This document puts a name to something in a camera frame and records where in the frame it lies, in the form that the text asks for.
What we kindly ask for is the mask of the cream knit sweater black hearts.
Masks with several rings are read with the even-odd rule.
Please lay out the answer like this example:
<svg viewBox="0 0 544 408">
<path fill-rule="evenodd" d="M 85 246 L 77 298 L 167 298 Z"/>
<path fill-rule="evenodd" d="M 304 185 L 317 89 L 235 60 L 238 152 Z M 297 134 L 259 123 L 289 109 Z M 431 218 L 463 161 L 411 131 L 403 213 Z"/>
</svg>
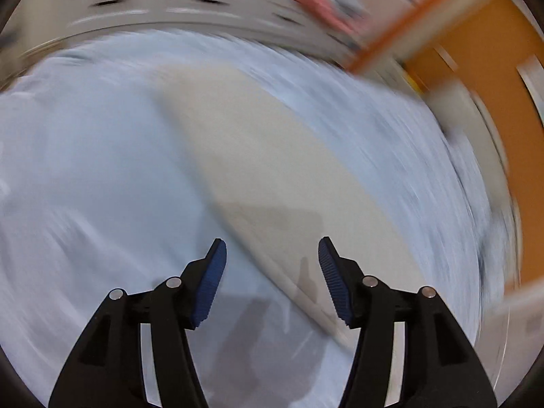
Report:
<svg viewBox="0 0 544 408">
<path fill-rule="evenodd" d="M 170 65 L 162 98 L 178 122 L 207 201 L 255 264 L 327 334 L 353 349 L 318 262 L 318 243 L 389 286 L 423 278 L 394 224 L 284 103 L 232 65 Z"/>
</svg>

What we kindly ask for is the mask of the bed with blue butterfly duvet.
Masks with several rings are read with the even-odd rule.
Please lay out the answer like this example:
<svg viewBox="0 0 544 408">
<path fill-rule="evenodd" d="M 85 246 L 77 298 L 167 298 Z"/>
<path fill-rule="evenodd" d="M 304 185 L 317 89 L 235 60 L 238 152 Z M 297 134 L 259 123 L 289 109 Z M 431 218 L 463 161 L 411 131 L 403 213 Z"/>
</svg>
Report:
<svg viewBox="0 0 544 408">
<path fill-rule="evenodd" d="M 420 100 L 294 53 L 185 31 L 116 34 L 56 53 L 1 97 L 1 346 L 46 402 L 105 295 L 151 289 L 204 254 L 229 259 L 191 349 L 214 407 L 334 407 L 351 354 L 256 267 L 194 172 L 158 77 L 227 61 L 290 108 L 373 195 L 475 340 L 486 195 L 460 136 Z"/>
</svg>

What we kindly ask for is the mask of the orange curtain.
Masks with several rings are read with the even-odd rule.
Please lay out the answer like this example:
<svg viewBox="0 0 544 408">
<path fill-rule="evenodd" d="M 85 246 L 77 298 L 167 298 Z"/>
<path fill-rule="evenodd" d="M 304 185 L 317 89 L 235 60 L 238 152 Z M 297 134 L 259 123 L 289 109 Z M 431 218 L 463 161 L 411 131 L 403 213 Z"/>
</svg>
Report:
<svg viewBox="0 0 544 408">
<path fill-rule="evenodd" d="M 437 9 L 444 1 L 422 0 L 418 6 L 409 11 L 403 18 L 400 18 L 399 21 L 396 21 L 380 37 L 356 53 L 349 62 L 344 64 L 344 68 L 351 73 L 364 70 L 373 59 L 381 55 L 389 46 L 392 46 L 395 40 L 406 34 L 425 16 L 430 15 L 430 12 Z"/>
</svg>

